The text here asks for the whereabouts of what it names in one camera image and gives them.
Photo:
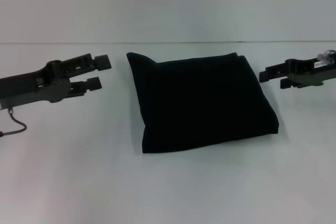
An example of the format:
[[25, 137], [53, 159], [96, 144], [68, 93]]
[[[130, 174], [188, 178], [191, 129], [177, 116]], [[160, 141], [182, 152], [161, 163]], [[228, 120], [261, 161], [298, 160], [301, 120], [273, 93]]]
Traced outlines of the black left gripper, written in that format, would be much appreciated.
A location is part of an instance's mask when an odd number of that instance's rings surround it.
[[51, 61], [42, 69], [1, 79], [1, 109], [11, 109], [38, 101], [58, 102], [69, 96], [83, 96], [102, 88], [98, 77], [72, 82], [66, 75], [82, 75], [95, 70], [111, 69], [107, 55], [91, 54], [65, 61]]

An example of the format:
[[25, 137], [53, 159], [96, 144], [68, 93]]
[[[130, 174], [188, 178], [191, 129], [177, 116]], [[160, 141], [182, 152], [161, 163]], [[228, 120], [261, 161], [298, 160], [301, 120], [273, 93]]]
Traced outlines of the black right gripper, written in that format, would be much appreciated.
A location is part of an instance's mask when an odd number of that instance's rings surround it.
[[335, 79], [335, 55], [326, 56], [322, 59], [290, 59], [288, 64], [285, 62], [266, 67], [263, 72], [259, 73], [259, 82], [288, 77], [280, 80], [280, 88], [289, 89], [292, 87], [322, 86], [324, 81]]

